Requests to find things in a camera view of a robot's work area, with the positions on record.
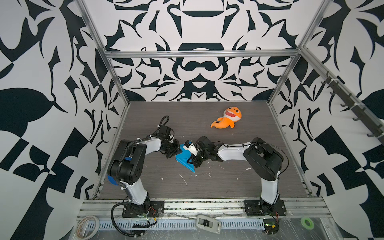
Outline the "blue square paper sheet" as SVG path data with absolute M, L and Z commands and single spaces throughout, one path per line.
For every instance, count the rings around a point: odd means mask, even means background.
M 177 154 L 175 157 L 176 157 L 176 160 L 182 164 L 183 166 L 185 166 L 187 169 L 189 169 L 190 171 L 192 171 L 193 173 L 195 172 L 195 167 L 193 164 L 191 163 L 188 163 L 188 160 L 190 159 L 191 157 L 191 152 L 184 149 L 184 145 L 180 145 L 180 149 L 181 149 L 181 153 Z

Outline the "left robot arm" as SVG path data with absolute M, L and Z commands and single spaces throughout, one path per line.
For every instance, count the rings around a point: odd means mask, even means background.
M 174 130 L 167 126 L 169 119 L 169 116 L 164 116 L 157 129 L 144 138 L 120 141 L 108 166 L 108 176 L 126 192 L 136 208 L 146 210 L 150 204 L 149 193 L 141 181 L 146 155 L 159 152 L 171 158 L 182 153 Z

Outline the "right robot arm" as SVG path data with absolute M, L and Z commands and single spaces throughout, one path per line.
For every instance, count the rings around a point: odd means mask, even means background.
M 207 137 L 200 137 L 195 143 L 185 142 L 183 149 L 191 153 L 188 163 L 195 168 L 202 162 L 247 161 L 262 180 L 261 203 L 269 207 L 280 199 L 279 175 L 284 157 L 261 138 L 254 138 L 243 144 L 215 144 Z

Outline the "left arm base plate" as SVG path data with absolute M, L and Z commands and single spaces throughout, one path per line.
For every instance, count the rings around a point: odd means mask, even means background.
M 164 201 L 145 201 L 143 205 L 127 203 L 124 205 L 122 217 L 136 218 L 139 216 L 146 216 L 154 218 L 163 213 L 164 207 Z

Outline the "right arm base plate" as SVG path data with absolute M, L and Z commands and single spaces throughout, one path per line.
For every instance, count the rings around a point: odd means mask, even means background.
M 262 200 L 244 200 L 245 213 L 249 217 L 254 216 L 285 216 L 287 208 L 283 200 L 277 200 L 274 205 L 270 205 Z

